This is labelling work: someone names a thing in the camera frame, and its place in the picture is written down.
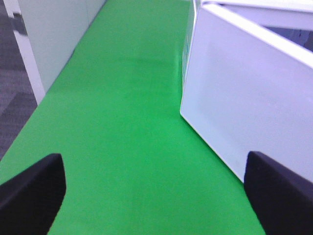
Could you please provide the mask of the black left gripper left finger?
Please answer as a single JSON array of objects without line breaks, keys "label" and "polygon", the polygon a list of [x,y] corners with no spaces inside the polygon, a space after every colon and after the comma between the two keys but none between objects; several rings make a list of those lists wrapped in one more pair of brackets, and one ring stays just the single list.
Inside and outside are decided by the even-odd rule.
[{"label": "black left gripper left finger", "polygon": [[66,194],[62,155],[49,154],[0,186],[0,233],[45,235]]}]

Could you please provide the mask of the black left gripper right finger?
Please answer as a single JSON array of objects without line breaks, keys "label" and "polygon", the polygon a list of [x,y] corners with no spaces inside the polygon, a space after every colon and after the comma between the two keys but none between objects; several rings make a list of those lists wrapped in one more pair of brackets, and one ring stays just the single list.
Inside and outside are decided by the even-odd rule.
[{"label": "black left gripper right finger", "polygon": [[258,151],[247,156],[244,190],[268,235],[313,233],[313,184]]}]

